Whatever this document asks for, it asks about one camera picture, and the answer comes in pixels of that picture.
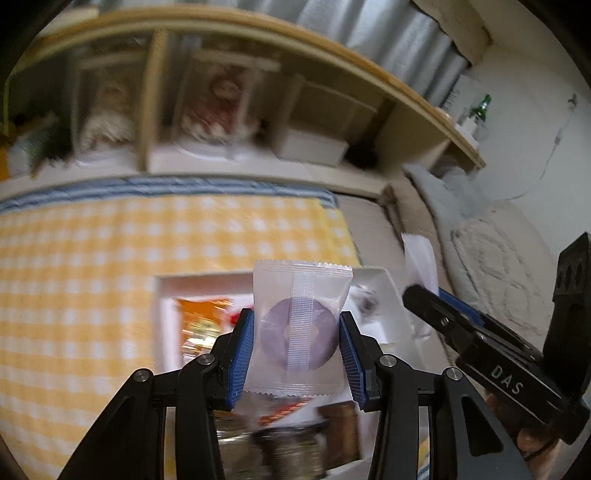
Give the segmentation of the person's right hand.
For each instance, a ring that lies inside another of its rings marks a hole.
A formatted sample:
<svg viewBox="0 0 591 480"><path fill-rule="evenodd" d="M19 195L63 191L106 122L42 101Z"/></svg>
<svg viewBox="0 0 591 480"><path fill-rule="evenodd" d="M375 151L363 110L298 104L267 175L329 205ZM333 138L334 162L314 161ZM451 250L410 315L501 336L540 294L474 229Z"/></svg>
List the person's right hand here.
<svg viewBox="0 0 591 480"><path fill-rule="evenodd" d="M485 401L515 441L528 464L540 467L556 460L560 440L549 430L534 425L520 411L491 392L485 393Z"/></svg>

